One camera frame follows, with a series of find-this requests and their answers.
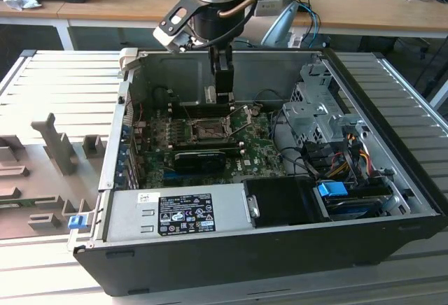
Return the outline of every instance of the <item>copper pipe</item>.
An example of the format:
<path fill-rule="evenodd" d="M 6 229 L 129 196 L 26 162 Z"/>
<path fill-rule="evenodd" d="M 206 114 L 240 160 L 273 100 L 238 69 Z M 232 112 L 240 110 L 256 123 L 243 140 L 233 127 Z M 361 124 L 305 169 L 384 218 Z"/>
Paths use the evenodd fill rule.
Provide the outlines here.
<path fill-rule="evenodd" d="M 218 16 L 220 18 L 229 18 L 232 17 L 233 15 L 236 15 L 237 13 L 242 12 L 245 8 L 247 8 L 248 6 L 250 6 L 251 4 L 254 4 L 256 0 L 244 0 L 242 1 L 240 4 L 238 4 L 237 6 L 235 6 L 234 8 L 231 8 L 230 10 L 227 11 L 219 11 L 218 12 Z"/>

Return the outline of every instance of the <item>motherboard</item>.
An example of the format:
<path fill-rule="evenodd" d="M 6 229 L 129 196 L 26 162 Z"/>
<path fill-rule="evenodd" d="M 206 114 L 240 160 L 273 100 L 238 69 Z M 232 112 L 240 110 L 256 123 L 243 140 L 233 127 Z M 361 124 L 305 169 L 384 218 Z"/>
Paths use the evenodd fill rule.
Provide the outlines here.
<path fill-rule="evenodd" d="M 147 113 L 147 145 L 141 155 L 145 188 L 240 183 L 285 176 L 272 144 L 269 113 L 244 105 L 227 115 L 188 107 Z"/>

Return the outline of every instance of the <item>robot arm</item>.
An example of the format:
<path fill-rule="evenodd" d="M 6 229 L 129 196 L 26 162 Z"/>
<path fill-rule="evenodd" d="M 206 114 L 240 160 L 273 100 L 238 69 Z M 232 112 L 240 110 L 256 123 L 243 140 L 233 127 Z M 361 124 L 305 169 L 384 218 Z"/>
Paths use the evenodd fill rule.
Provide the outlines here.
<path fill-rule="evenodd" d="M 232 102 L 234 69 L 230 43 L 254 15 L 260 0 L 180 0 L 154 31 L 172 52 L 209 49 L 216 102 Z M 251 7 L 247 15 L 244 11 Z"/>

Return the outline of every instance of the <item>blue cable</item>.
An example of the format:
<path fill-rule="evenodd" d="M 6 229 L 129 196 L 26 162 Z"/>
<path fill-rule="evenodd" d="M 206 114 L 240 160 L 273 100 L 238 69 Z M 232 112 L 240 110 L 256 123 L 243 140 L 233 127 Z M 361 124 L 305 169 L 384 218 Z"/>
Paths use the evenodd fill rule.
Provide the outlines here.
<path fill-rule="evenodd" d="M 306 5 L 304 4 L 300 4 L 301 7 L 303 7 L 306 11 L 309 12 L 309 14 L 313 17 L 313 21 L 314 21 L 314 35 L 313 35 L 313 39 L 311 40 L 311 42 L 309 43 L 309 48 L 313 46 L 313 41 L 314 39 L 316 39 L 316 35 L 317 35 L 317 20 L 316 20 L 316 15 L 314 14 L 314 12 L 308 8 Z"/>

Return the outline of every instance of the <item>yellow wire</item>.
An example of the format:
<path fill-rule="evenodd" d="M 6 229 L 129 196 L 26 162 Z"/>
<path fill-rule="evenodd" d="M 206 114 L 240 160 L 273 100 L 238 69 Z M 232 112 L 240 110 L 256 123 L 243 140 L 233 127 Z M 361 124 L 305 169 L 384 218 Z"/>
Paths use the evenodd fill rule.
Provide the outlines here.
<path fill-rule="evenodd" d="M 332 173 L 328 175 L 328 177 L 333 177 L 335 174 L 338 174 L 340 171 L 345 170 L 348 167 L 347 162 L 343 163 L 343 165 L 339 166 Z"/>

